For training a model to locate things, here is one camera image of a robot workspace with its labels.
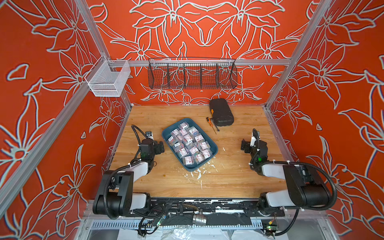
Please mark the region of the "blue plastic storage tray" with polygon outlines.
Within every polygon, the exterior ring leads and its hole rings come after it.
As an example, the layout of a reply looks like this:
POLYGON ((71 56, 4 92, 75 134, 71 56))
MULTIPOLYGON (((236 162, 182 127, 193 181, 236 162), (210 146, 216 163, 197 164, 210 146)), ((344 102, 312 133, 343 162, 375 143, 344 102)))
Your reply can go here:
POLYGON ((190 118, 184 118, 165 128, 162 131, 162 137, 178 161, 189 172, 202 167, 213 159, 219 151, 214 141, 190 118), (190 127, 187 130, 180 130, 179 124, 182 122, 187 122, 190 127), (205 149, 212 151, 212 156, 209 159, 205 159, 202 154, 205 149), (193 156, 195 164, 193 166, 184 166, 183 157, 185 156, 193 156))

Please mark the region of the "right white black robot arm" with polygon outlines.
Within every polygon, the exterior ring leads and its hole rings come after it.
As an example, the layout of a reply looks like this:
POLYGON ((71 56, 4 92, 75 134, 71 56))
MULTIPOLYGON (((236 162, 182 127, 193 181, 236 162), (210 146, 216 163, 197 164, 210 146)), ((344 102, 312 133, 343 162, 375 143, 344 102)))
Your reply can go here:
POLYGON ((251 140, 242 140, 241 150, 250 154, 250 169, 258 175, 286 182, 287 188, 260 194, 256 210, 264 216, 278 209, 325 211, 334 206, 338 190, 332 178, 320 167, 308 163, 268 160, 268 145, 252 130, 251 140))

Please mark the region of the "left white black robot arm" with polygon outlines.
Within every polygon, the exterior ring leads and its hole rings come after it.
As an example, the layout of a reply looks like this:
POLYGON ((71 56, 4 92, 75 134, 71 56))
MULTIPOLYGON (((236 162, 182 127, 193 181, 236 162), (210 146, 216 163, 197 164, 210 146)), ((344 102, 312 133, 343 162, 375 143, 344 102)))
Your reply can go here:
POLYGON ((134 183, 151 172, 155 156, 164 153, 165 147, 162 141, 153 139, 152 132, 143 132, 135 125, 131 128, 138 141, 138 150, 127 165, 103 174, 92 205, 95 215, 114 220, 150 207, 150 194, 134 193, 134 183))

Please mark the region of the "paper clip box front left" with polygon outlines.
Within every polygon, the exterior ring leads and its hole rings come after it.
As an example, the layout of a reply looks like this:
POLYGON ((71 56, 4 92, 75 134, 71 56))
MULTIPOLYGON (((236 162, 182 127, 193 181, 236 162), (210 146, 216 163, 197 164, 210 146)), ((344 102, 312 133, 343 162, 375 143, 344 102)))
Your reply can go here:
POLYGON ((195 159, 193 156, 185 156, 183 157, 184 166, 193 166, 195 164, 195 159))

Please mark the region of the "paper clip box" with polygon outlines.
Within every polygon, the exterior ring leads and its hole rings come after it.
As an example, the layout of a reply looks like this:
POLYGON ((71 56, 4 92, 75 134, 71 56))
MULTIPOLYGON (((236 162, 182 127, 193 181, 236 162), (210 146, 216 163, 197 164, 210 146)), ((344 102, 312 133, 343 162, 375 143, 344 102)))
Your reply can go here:
POLYGON ((195 164, 195 159, 193 156, 185 156, 183 157, 184 166, 193 166, 195 164))
POLYGON ((179 129, 180 130, 187 130, 189 128, 189 124, 187 122, 182 122, 179 124, 179 129))
POLYGON ((209 159, 212 156, 212 151, 209 149, 205 149, 202 151, 202 154, 205 159, 209 159))

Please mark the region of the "paper clip box back left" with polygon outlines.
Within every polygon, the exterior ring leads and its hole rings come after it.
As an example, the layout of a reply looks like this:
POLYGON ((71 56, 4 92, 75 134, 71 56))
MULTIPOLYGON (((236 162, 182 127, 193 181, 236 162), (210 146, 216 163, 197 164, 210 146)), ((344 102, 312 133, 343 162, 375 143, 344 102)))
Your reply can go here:
POLYGON ((189 128, 189 124, 187 122, 182 122, 179 124, 179 129, 180 130, 187 130, 189 128))

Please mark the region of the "paper clip box front right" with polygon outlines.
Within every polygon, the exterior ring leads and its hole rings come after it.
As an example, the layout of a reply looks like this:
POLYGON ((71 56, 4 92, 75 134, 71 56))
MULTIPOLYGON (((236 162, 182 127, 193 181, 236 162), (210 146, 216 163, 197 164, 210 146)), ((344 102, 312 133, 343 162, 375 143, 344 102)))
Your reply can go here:
POLYGON ((209 149, 205 149, 202 151, 202 154, 205 159, 209 159, 212 156, 212 151, 209 149))

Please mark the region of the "black tool case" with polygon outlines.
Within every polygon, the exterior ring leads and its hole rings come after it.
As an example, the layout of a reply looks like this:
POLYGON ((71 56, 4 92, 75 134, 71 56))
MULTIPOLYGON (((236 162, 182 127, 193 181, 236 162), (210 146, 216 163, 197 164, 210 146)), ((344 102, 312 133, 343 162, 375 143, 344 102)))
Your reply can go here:
POLYGON ((209 103, 211 115, 214 123, 218 127, 231 126, 234 121, 234 115, 225 99, 212 99, 209 103))

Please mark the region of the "orange handled screwdriver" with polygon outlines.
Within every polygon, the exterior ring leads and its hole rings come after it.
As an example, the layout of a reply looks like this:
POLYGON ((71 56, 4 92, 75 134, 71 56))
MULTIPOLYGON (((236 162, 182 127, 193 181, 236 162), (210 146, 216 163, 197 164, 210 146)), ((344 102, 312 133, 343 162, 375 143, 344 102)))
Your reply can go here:
POLYGON ((209 123, 210 127, 214 130, 214 133, 216 134, 215 127, 213 126, 213 123, 209 117, 206 117, 207 122, 209 123))

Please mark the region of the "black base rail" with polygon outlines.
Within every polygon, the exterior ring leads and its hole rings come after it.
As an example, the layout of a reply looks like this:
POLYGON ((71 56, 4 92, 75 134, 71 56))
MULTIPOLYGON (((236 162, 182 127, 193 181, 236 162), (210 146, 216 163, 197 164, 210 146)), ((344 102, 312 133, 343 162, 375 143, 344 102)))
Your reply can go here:
POLYGON ((152 198, 144 210, 129 213, 129 217, 166 215, 161 227, 192 226, 194 215, 203 215, 206 227, 261 229, 269 220, 286 216, 282 207, 271 214, 257 210, 257 199, 225 198, 152 198))

